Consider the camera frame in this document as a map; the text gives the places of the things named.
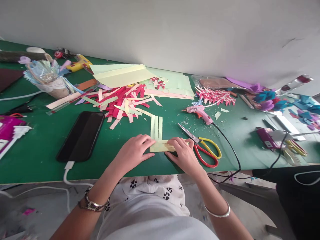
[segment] hand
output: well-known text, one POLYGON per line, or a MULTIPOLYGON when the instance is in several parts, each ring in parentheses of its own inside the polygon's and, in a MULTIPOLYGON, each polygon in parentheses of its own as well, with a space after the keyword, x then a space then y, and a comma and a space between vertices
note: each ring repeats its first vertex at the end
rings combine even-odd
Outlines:
POLYGON ((119 170, 123 176, 144 160, 154 156, 154 153, 143 153, 155 143, 156 141, 147 134, 132 137, 122 146, 110 165, 119 170))
POLYGON ((165 154, 186 174, 192 178, 203 174, 204 169, 193 152, 194 141, 192 139, 184 141, 183 138, 174 137, 167 143, 174 146, 178 157, 172 155, 170 152, 165 152, 165 154))

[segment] scissors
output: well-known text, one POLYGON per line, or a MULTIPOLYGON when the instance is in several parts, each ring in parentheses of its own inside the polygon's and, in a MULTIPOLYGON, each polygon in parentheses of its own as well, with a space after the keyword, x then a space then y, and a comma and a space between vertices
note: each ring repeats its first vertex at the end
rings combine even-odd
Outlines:
POLYGON ((209 167, 209 168, 215 168, 218 166, 219 162, 218 162, 218 159, 221 158, 221 151, 218 147, 217 144, 215 144, 212 140, 210 139, 207 139, 207 138, 197 138, 196 136, 194 136, 192 133, 190 133, 187 129, 185 129, 184 127, 182 127, 179 123, 178 125, 182 128, 182 130, 194 141, 194 150, 200 160, 200 162, 205 165, 206 167, 209 167), (210 142, 212 145, 214 145, 214 147, 218 150, 218 156, 216 156, 212 151, 211 149, 208 147, 208 145, 204 142, 204 141, 207 141, 207 142, 210 142), (206 151, 205 149, 203 149, 202 147, 199 146, 199 143, 201 143, 202 145, 205 146, 205 148, 208 150, 206 151), (208 163, 206 163, 202 157, 200 156, 199 154, 199 151, 198 149, 201 151, 201 152, 204 152, 205 154, 207 154, 209 157, 211 157, 213 160, 214 160, 214 165, 210 165, 208 163))
POLYGON ((292 151, 294 150, 296 153, 300 154, 303 157, 307 156, 307 152, 300 147, 296 141, 294 140, 286 140, 287 147, 292 151))

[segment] red scissors handle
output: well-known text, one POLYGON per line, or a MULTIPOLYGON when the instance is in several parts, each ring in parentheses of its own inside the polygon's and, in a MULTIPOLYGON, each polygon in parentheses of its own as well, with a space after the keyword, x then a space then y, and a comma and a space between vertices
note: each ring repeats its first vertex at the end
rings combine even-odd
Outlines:
POLYGON ((201 162, 203 165, 205 165, 206 167, 209 167, 209 168, 215 168, 215 167, 218 166, 219 162, 218 162, 217 158, 216 158, 215 156, 213 156, 211 153, 209 153, 208 151, 206 151, 205 149, 203 149, 202 147, 200 147, 198 144, 195 144, 195 145, 194 145, 194 150, 195 150, 195 152, 196 152, 196 154, 197 154, 200 162, 201 162), (214 164, 214 165, 210 165, 210 164, 206 163, 206 162, 202 159, 202 157, 200 156, 198 149, 199 149, 201 152, 204 152, 205 154, 207 154, 209 157, 211 157, 211 158, 214 160, 215 164, 214 164))

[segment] bangle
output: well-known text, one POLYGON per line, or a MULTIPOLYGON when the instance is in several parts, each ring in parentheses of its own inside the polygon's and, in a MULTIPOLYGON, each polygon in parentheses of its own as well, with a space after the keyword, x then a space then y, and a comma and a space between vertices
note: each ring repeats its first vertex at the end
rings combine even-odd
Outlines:
POLYGON ((216 215, 216 214, 210 212, 210 211, 207 209, 206 205, 204 205, 204 207, 206 208, 206 210, 208 211, 208 213, 209 213, 210 215, 214 216, 214 217, 218 217, 218 218, 228 217, 228 216, 230 215, 230 210, 231 210, 231 208, 230 208, 229 203, 228 203, 227 201, 226 201, 226 203, 227 203, 227 205, 228 205, 228 211, 227 211, 226 214, 223 214, 223 215, 216 215))

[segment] patterned pants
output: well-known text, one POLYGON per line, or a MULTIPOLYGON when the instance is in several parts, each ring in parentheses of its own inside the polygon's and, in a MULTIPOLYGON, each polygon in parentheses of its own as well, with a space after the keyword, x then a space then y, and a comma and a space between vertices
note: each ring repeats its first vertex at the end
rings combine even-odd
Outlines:
POLYGON ((178 175, 122 178, 110 196, 106 213, 112 211, 118 204, 146 193, 159 196, 164 201, 178 206, 184 216, 190 215, 185 206, 184 190, 178 180, 178 175))

